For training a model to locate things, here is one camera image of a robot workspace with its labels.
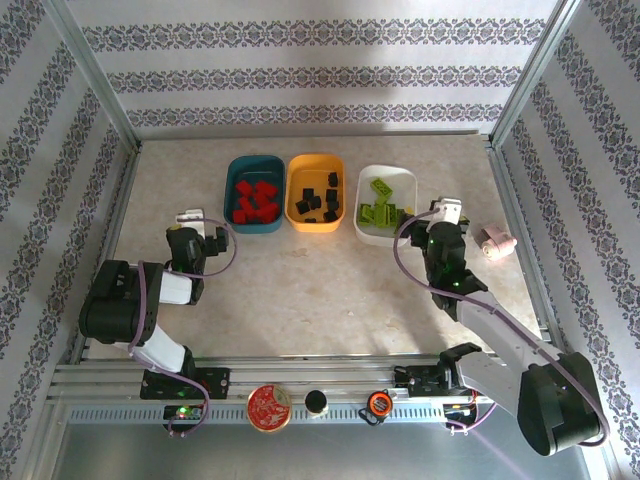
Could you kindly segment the orange plastic container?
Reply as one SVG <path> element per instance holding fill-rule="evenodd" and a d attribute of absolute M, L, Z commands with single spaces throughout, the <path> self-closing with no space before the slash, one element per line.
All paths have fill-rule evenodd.
<path fill-rule="evenodd" d="M 339 178 L 337 187 L 330 187 L 328 175 L 336 172 Z M 314 196 L 320 196 L 322 206 L 300 215 L 296 203 L 303 200 L 302 190 L 313 188 Z M 338 201 L 327 203 L 325 200 L 327 189 L 338 190 Z M 286 181 L 286 197 L 284 213 L 293 226 L 301 233 L 332 233 L 340 226 L 346 212 L 346 175 L 343 161 L 333 154 L 301 154 L 294 157 L 288 165 Z M 335 211 L 338 219 L 326 223 L 323 213 Z M 317 223 L 305 223 L 305 219 L 315 218 Z"/>

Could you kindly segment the round red tin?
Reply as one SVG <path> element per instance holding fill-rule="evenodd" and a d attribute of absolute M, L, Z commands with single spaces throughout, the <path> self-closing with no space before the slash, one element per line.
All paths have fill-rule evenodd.
<path fill-rule="evenodd" d="M 292 417 L 293 405 L 288 392 L 279 384 L 257 387 L 247 400 L 249 423 L 262 433 L 276 433 L 285 428 Z"/>

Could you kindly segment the aluminium frame rail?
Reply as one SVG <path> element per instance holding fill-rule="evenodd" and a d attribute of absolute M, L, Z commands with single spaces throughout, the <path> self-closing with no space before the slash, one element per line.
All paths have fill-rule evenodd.
<path fill-rule="evenodd" d="M 142 145 L 139 145 L 129 154 L 118 174 L 106 212 L 98 254 L 94 262 L 93 270 L 85 283 L 84 290 L 82 291 L 83 301 L 90 292 L 93 281 L 97 276 L 102 263 L 105 260 L 110 259 L 115 251 L 119 231 L 123 222 L 122 216 L 126 212 L 125 200 L 129 198 L 131 184 L 135 178 L 135 170 L 137 168 L 141 152 Z M 62 363 L 66 365 L 75 365 L 80 363 L 83 358 L 85 345 L 86 337 L 80 333 L 79 326 L 76 326 L 69 339 L 65 355 L 62 358 Z"/>
<path fill-rule="evenodd" d="M 503 205 L 509 230 L 517 238 L 516 255 L 531 298 L 543 339 L 561 350 L 565 350 L 562 334 L 557 322 L 551 298 L 544 284 L 531 243 L 524 215 L 516 191 L 508 175 L 501 153 L 491 145 L 485 147 L 489 163 Z"/>
<path fill-rule="evenodd" d="M 344 136 L 461 136 L 480 134 L 478 130 L 465 128 L 411 130 L 391 129 L 390 125 L 383 124 L 270 124 L 139 127 L 135 129 L 135 133 L 141 141 Z"/>

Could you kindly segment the orange black tape measure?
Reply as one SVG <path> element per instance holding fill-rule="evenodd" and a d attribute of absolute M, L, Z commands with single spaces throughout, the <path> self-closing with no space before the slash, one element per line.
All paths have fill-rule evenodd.
<path fill-rule="evenodd" d="M 369 426 L 378 426 L 386 421 L 393 409 L 390 392 L 379 390 L 370 394 L 365 406 L 358 411 L 358 416 Z"/>

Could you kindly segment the black round knob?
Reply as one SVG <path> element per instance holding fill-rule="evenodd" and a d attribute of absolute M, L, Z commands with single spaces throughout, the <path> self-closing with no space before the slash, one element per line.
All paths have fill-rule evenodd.
<path fill-rule="evenodd" d="M 311 416 L 323 415 L 329 407 L 327 397 L 321 390 L 312 390 L 308 392 L 304 399 L 304 405 Z"/>

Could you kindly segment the aluminium frame post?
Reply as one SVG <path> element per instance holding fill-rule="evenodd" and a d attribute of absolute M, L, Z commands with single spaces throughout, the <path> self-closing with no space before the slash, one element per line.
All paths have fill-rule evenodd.
<path fill-rule="evenodd" d="M 41 2 L 120 137 L 131 149 L 138 151 L 141 140 L 135 133 L 81 27 L 67 6 L 66 0 L 41 0 Z"/>
<path fill-rule="evenodd" d="M 557 0 L 496 125 L 487 135 L 489 148 L 496 149 L 504 142 L 582 3 L 583 0 Z"/>

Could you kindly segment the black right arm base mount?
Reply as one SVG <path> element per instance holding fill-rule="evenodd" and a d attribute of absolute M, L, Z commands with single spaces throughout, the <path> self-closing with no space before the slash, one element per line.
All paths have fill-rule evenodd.
<path fill-rule="evenodd" d="M 450 388 L 444 370 L 437 365 L 395 366 L 395 388 L 404 388 L 410 398 L 448 396 Z"/>

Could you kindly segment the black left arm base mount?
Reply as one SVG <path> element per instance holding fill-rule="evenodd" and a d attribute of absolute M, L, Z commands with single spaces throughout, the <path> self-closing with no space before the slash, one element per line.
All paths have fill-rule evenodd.
<path fill-rule="evenodd" d="M 210 399 L 224 400 L 228 395 L 230 370 L 228 368 L 197 368 L 193 382 L 204 387 Z M 143 400 L 202 401 L 204 396 L 197 387 L 184 380 L 145 370 L 140 388 L 140 398 Z"/>

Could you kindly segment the teal plastic container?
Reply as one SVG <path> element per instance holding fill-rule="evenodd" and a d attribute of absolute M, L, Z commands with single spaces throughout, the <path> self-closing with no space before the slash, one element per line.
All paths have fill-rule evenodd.
<path fill-rule="evenodd" d="M 268 234 L 278 230 L 284 217 L 285 177 L 284 162 L 273 155 L 246 155 L 233 160 L 227 170 L 223 207 L 224 219 L 240 234 Z M 234 210 L 243 210 L 238 204 L 238 199 L 242 196 L 235 190 L 235 184 L 242 180 L 246 180 L 253 186 L 253 196 L 257 193 L 255 184 L 259 181 L 271 183 L 278 188 L 278 195 L 273 199 L 268 198 L 270 203 L 277 203 L 280 207 L 279 216 L 274 222 L 268 224 L 251 224 L 248 222 L 243 225 L 232 222 L 232 212 Z M 255 205 L 253 196 L 249 199 L 255 210 L 260 210 Z"/>

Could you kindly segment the white plastic container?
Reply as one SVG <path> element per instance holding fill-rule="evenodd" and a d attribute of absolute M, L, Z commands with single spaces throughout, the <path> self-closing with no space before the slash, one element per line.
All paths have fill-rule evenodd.
<path fill-rule="evenodd" d="M 376 179 L 382 180 L 392 190 L 388 204 L 409 214 L 414 214 L 417 210 L 417 179 L 405 168 L 381 164 L 365 166 L 359 173 L 353 214 L 356 237 L 367 245 L 391 248 L 395 235 L 394 224 L 390 227 L 378 227 L 374 223 L 365 225 L 359 221 L 362 205 L 375 207 L 377 193 L 371 183 Z"/>

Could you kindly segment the circuit board with lit LEDs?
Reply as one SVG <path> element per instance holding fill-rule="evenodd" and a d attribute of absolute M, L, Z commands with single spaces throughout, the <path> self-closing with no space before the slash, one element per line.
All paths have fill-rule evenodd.
<path fill-rule="evenodd" d="M 168 405 L 164 407 L 163 420 L 197 421 L 202 413 L 202 405 Z"/>

